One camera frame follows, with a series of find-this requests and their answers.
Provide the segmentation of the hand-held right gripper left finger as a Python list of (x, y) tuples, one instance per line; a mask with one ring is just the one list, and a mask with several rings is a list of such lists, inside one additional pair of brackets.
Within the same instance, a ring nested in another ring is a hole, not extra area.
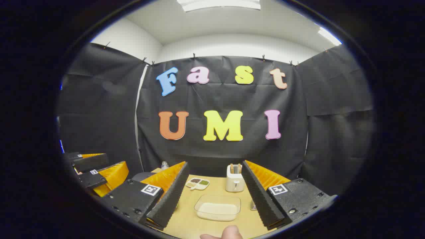
[(143, 181), (126, 180), (101, 197), (100, 202), (128, 221), (164, 230), (188, 176), (189, 165), (183, 161)]

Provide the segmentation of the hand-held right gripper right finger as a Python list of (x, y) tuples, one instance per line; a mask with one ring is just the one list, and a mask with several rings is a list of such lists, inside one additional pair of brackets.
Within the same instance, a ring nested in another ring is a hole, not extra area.
[(337, 195), (328, 195), (306, 179), (289, 180), (250, 161), (242, 162), (243, 179), (268, 230), (305, 219), (330, 206)]

